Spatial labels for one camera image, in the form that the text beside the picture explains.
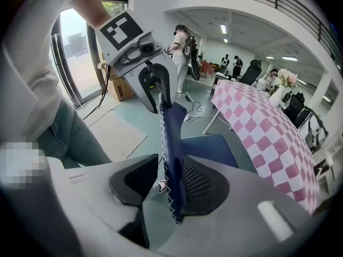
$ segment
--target black backpack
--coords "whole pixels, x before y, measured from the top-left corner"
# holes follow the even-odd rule
[[[186,41],[185,41],[185,45],[184,45],[184,48],[182,50],[182,53],[183,53],[183,56],[184,57],[193,57],[194,56],[194,49],[196,47],[196,42],[195,42],[195,39],[192,35],[187,35],[187,38],[186,38]]]

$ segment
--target pink flower bouquet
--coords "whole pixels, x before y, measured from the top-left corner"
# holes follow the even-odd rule
[[[293,74],[287,69],[281,69],[278,72],[277,84],[284,87],[296,87],[297,78],[297,74]]]

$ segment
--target ceiling light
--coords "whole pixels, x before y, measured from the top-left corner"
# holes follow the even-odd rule
[[[298,81],[304,85],[306,85],[306,83],[304,81],[301,81],[300,79],[298,79]]]
[[[331,100],[329,98],[327,98],[326,96],[323,96],[323,99],[328,101],[328,102],[331,102]]]
[[[226,34],[226,26],[221,24],[220,28],[221,28],[221,32],[223,32],[223,34]]]
[[[290,60],[290,61],[298,61],[295,57],[289,57],[289,56],[282,56],[284,60]]]

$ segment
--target potted plant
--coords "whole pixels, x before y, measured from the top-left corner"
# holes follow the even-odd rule
[[[278,90],[270,97],[269,102],[274,106],[277,107],[281,99],[284,95],[285,88],[287,87],[296,87],[297,84],[297,74],[293,74],[287,69],[281,69],[278,72],[278,78],[276,80],[276,84],[279,86]]]

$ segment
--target pink checkered tablecloth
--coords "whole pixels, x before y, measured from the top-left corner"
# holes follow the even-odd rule
[[[219,80],[212,103],[243,142],[257,173],[312,214],[319,193],[315,162],[287,116],[239,82]]]

